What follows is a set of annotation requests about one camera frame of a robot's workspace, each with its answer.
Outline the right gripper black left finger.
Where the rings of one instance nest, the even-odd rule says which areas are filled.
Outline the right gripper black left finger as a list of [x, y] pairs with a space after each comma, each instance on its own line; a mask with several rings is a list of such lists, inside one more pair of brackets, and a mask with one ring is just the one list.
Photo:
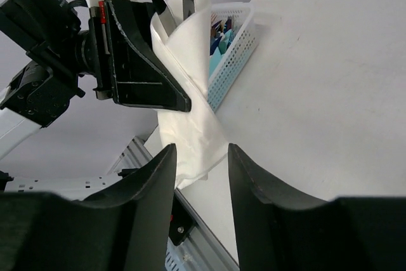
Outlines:
[[163, 270], [176, 146], [87, 198], [1, 194], [2, 270]]

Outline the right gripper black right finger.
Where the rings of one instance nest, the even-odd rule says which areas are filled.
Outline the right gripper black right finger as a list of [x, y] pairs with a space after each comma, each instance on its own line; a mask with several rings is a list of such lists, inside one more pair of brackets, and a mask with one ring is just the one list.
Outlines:
[[306, 194], [228, 147], [241, 270], [404, 270], [405, 198]]

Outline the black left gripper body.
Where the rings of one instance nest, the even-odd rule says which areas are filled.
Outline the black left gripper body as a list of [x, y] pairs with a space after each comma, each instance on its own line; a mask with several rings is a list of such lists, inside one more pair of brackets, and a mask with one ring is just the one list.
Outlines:
[[98, 1], [96, 6], [89, 9], [88, 29], [78, 33], [75, 43], [79, 76], [89, 75], [96, 79], [96, 88], [93, 91], [99, 100], [113, 97], [106, 26], [105, 1]]

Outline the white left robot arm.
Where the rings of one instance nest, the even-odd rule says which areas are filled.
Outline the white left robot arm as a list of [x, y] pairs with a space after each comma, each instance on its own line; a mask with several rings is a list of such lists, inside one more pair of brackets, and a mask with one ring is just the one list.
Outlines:
[[156, 4], [139, 0], [5, 0], [1, 31], [30, 62], [1, 92], [1, 155], [48, 127], [96, 79], [99, 100], [189, 112], [192, 101], [152, 49]]

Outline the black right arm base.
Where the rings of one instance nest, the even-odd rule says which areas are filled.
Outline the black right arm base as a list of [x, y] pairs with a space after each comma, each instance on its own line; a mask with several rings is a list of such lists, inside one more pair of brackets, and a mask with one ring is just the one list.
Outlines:
[[169, 239], [174, 246], [179, 246], [195, 227], [195, 219], [191, 212], [181, 202], [178, 195], [173, 197], [171, 222], [169, 226]]

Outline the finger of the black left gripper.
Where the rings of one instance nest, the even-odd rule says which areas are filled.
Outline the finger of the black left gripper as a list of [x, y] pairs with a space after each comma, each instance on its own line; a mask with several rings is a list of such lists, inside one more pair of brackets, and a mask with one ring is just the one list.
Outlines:
[[152, 3], [104, 0], [113, 101], [150, 109], [189, 112], [192, 101], [152, 50]]

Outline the white paper napkin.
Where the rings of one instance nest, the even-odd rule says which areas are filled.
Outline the white paper napkin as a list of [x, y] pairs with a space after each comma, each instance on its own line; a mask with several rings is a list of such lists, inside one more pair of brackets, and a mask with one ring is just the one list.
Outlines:
[[205, 178], [226, 157], [228, 141], [207, 101], [211, 0], [167, 0], [167, 4], [177, 27], [168, 34], [154, 15], [152, 47], [190, 98], [191, 109], [158, 110], [157, 115], [162, 145], [176, 145], [174, 186], [183, 189]]

